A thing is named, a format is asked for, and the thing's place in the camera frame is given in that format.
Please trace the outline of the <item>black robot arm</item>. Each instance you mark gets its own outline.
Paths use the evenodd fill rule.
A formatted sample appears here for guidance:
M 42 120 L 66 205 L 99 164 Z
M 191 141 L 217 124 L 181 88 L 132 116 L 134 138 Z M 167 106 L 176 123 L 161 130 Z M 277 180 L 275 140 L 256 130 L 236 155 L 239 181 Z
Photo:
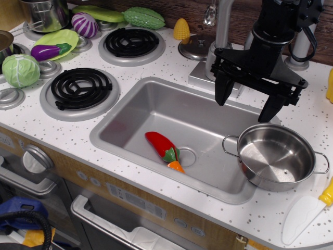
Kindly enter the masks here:
M 296 105 L 308 82 L 290 70 L 282 60 L 296 32 L 303 31 L 313 50 L 317 41 L 310 26 L 324 11 L 321 1 L 262 1 L 253 24 L 253 40 L 247 50 L 217 48 L 211 72 L 215 76 L 215 100 L 223 106 L 234 84 L 240 83 L 268 95 L 259 122 L 269 122 L 283 106 Z

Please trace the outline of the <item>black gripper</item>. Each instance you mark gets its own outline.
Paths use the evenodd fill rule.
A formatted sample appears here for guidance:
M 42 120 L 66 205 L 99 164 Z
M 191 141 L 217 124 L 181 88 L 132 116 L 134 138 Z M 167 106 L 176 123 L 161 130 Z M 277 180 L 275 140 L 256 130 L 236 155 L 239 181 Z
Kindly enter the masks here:
M 268 95 L 258 122 L 269 122 L 283 106 L 295 105 L 308 82 L 289 69 L 282 51 L 294 37 L 292 31 L 274 37 L 253 29 L 249 49 L 217 48 L 211 72 L 215 76 L 215 100 L 223 106 L 240 83 Z

